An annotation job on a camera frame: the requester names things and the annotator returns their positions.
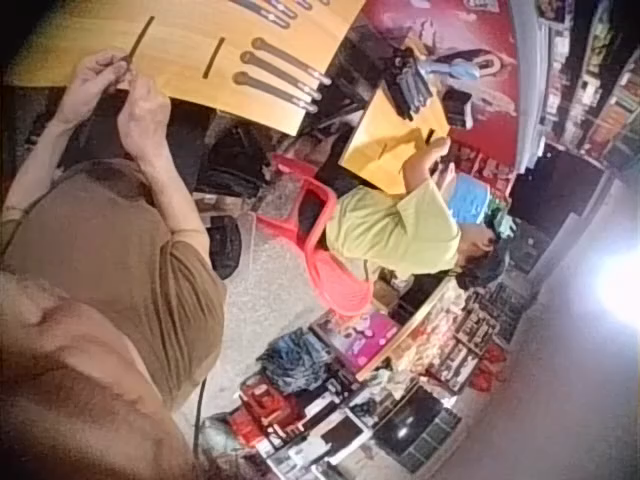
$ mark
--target hand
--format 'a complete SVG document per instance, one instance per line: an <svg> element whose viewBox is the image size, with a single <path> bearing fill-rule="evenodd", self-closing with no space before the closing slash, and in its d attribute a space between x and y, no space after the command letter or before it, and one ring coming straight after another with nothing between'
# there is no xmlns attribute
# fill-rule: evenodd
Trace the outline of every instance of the hand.
<svg viewBox="0 0 640 480"><path fill-rule="evenodd" d="M455 188L456 182L456 167L453 163L449 165L442 165L438 172L434 175L433 178L436 187L442 194L445 200L448 200L451 194L453 193L453 189Z"/></svg>
<svg viewBox="0 0 640 480"><path fill-rule="evenodd" d="M449 153L450 148L451 139L449 137L439 137L427 145L425 153L431 157L435 157L437 161L437 159Z"/></svg>
<svg viewBox="0 0 640 480"><path fill-rule="evenodd" d="M76 68L71 84L62 97L54 121L75 128L89 118L105 90L115 88L128 69L124 50L103 50L86 57Z"/></svg>
<svg viewBox="0 0 640 480"><path fill-rule="evenodd" d="M129 97L118 115L118 131L122 145L141 168L166 158L160 153L167 146L170 113L171 102L153 79L134 74Z"/></svg>

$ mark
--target brown shirt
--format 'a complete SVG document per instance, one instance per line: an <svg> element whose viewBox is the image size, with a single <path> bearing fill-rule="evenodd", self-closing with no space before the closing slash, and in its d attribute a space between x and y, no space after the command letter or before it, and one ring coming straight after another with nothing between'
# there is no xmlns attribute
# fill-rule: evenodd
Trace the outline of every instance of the brown shirt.
<svg viewBox="0 0 640 480"><path fill-rule="evenodd" d="M0 251L3 269L109 318L176 409L218 357L225 287L191 245L172 240L152 202L131 162L87 162L0 226Z"/></svg>

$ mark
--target chair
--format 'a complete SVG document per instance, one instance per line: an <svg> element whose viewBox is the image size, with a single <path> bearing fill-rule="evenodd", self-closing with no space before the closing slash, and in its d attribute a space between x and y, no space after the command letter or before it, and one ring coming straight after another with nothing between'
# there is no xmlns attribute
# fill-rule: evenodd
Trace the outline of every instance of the chair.
<svg viewBox="0 0 640 480"><path fill-rule="evenodd" d="M371 304L373 284L356 278L330 252L316 248L338 203L335 192L313 178L315 168L311 165L282 155L274 155L271 160L281 172L301 178L302 187L285 220L258 215L258 225L302 251L311 284L324 304L343 317L360 315ZM309 234L300 239L298 210L307 192L315 193L325 204Z"/></svg>

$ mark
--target red poster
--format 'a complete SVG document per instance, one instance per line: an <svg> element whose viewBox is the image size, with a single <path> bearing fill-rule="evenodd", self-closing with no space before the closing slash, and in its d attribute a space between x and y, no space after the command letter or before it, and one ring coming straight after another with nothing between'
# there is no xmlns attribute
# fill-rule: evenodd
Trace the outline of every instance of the red poster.
<svg viewBox="0 0 640 480"><path fill-rule="evenodd" d="M436 56L472 59L483 76L449 84L473 95L474 126L451 136L502 165L515 165L518 65L508 0L368 0L363 9L385 35L413 29Z"/></svg>
<svg viewBox="0 0 640 480"><path fill-rule="evenodd" d="M515 174L510 166L498 163L479 149L460 142L453 142L447 158L455 162L458 171L489 185L494 197L505 201L509 196L515 181Z"/></svg>

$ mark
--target wire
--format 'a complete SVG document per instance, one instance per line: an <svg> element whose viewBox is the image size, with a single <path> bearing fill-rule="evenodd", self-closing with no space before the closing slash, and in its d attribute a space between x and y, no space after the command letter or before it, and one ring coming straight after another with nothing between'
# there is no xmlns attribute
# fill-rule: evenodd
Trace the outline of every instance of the wire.
<svg viewBox="0 0 640 480"><path fill-rule="evenodd" d="M200 384L200 394L198 395L198 405L196 407L196 424L193 428L193 456L198 455L198 444L200 441L200 417L202 416L202 399L204 398L204 389L207 386L207 378Z"/></svg>

